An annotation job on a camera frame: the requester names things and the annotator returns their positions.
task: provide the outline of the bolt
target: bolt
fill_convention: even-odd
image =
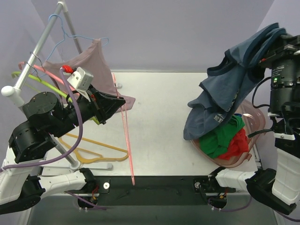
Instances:
[[[105,182],[105,183],[103,184],[103,188],[104,188],[105,190],[109,189],[109,183],[108,183],[108,182]]]
[[[199,189],[199,187],[200,187],[200,182],[196,182],[195,183],[195,188]]]

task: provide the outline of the purple cable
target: purple cable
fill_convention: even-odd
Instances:
[[[79,126],[79,134],[78,134],[78,138],[75,142],[75,144],[70,148],[70,150],[68,150],[67,152],[65,152],[64,154],[62,154],[61,156],[58,156],[56,158],[44,161],[44,162],[37,162],[37,163],[28,163],[28,164],[20,164],[20,165],[6,165],[3,168],[0,169],[0,173],[3,172],[3,170],[7,170],[7,169],[13,169],[13,168],[23,168],[23,167],[31,167],[31,166],[39,166],[39,165],[45,165],[45,164],[49,164],[49,163],[54,163],[58,160],[63,159],[64,157],[68,156],[69,154],[71,154],[72,151],[74,151],[77,146],[79,145],[81,138],[83,136],[83,119],[81,117],[81,113],[80,113],[80,109],[79,106],[77,104],[76,98],[74,96],[74,94],[72,93],[69,83],[66,80],[64,74],[64,69],[60,68],[60,76],[62,81],[64,82],[64,85],[66,86],[67,92],[70,95],[71,99],[72,99],[72,103],[73,106],[75,108],[76,111],[76,115],[77,115],[77,119],[78,119],[78,126]]]
[[[211,199],[212,198],[208,199],[208,204],[210,206],[214,207],[213,205],[210,204]],[[245,208],[247,208],[251,204],[251,202],[252,202],[252,197],[250,197],[249,202],[247,203],[247,205],[245,205],[245,206],[243,206],[241,208],[237,208],[237,209],[233,209],[233,210],[224,210],[224,209],[220,210],[219,208],[216,208],[216,207],[214,207],[214,208],[217,209],[217,210],[219,210],[220,212],[237,212],[237,211],[244,210]]]
[[[284,217],[284,218],[286,218],[286,219],[288,219],[288,220],[290,220],[290,221],[293,221],[293,222],[296,222],[296,223],[300,223],[300,219],[293,219],[293,218],[290,218],[290,217],[288,217],[287,215],[282,214],[281,212],[277,212],[277,211],[276,211],[276,213],[278,213],[279,215],[281,215],[282,217]]]
[[[71,192],[66,191],[66,193],[69,194],[69,195],[74,196],[75,198],[78,198],[80,201],[83,201],[84,203],[87,203],[87,204],[89,204],[89,205],[95,207],[95,208],[98,209],[98,210],[106,210],[105,207],[98,206],[98,205],[95,205],[95,204],[93,204],[93,203],[90,203],[89,201],[86,201],[85,199],[83,199],[83,198],[79,197],[78,195],[75,195],[75,194],[73,194],[73,193],[71,193]]]

